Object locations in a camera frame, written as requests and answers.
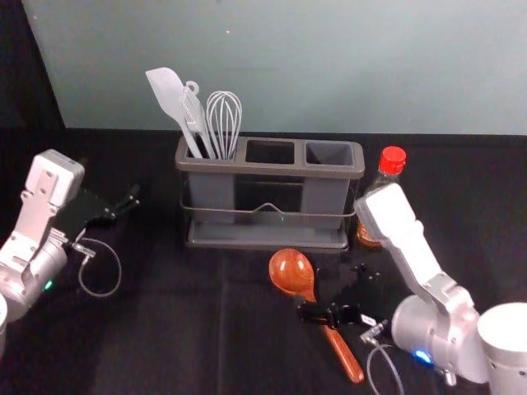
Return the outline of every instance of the spoon handle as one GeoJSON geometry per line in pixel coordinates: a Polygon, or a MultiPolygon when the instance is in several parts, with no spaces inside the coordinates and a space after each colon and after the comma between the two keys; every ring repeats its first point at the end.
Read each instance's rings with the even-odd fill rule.
{"type": "Polygon", "coordinates": [[[340,333],[338,333],[334,329],[325,326],[322,328],[324,329],[324,334],[331,343],[331,346],[335,350],[335,353],[338,355],[338,358],[340,359],[344,370],[346,370],[346,374],[349,379],[354,383],[360,383],[361,381],[363,381],[364,372],[362,371],[361,366],[357,362],[357,359],[355,358],[353,353],[350,351],[346,342],[344,341],[342,336],[340,336],[340,333]]]}

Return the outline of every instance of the black tablecloth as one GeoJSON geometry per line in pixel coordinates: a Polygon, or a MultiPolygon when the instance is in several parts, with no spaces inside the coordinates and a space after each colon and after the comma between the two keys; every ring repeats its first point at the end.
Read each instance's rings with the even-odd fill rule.
{"type": "MultiPolygon", "coordinates": [[[[80,257],[71,256],[54,287],[8,326],[0,393],[372,393],[367,382],[347,381],[319,328],[300,323],[291,299],[272,286],[272,253],[184,247],[174,167],[177,133],[72,130],[51,138],[5,131],[0,138],[2,239],[15,224],[30,161],[46,148],[87,158],[83,186],[101,196],[117,200],[131,184],[143,186],[140,208],[113,228],[88,234],[119,254],[119,292],[107,300],[84,294],[77,284],[80,257]]],[[[523,137],[330,138],[363,145],[362,185],[375,173],[383,146],[404,146],[408,165],[401,184],[443,269],[470,290],[481,312],[527,300],[523,137]]],[[[320,280],[325,300],[342,287],[340,269],[350,263],[397,275],[385,253],[309,258],[327,273],[320,280]]],[[[114,280],[110,260],[92,271],[114,280]]],[[[358,341],[361,331],[350,327],[341,333],[366,366],[370,347],[358,341]]],[[[390,354],[407,393],[487,392],[486,386],[463,381],[444,388],[410,355],[390,354]]],[[[382,393],[396,393],[379,356],[373,371],[382,393]]]]}

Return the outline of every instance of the sauce bottle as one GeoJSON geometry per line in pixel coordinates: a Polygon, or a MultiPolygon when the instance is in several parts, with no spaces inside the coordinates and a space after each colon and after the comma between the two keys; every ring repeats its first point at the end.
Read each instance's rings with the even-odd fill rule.
{"type": "MultiPolygon", "coordinates": [[[[398,146],[387,146],[380,155],[379,169],[373,183],[364,192],[369,192],[391,183],[399,183],[399,176],[406,165],[406,152],[398,146]]],[[[369,249],[381,249],[380,242],[368,234],[366,227],[359,221],[357,240],[369,249]]]]}

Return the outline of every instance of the red bottle cap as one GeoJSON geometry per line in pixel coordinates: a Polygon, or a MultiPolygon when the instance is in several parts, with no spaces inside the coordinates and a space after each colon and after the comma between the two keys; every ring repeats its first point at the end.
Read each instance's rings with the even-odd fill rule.
{"type": "Polygon", "coordinates": [[[390,175],[398,175],[406,165],[406,152],[398,146],[387,146],[380,156],[379,170],[390,175]]]}

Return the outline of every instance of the wire whisk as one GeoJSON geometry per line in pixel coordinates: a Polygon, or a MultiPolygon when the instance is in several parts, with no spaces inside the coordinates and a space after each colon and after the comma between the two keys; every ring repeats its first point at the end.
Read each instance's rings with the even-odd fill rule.
{"type": "Polygon", "coordinates": [[[232,159],[240,134],[241,101],[229,91],[213,92],[207,99],[208,133],[217,157],[232,159]]]}

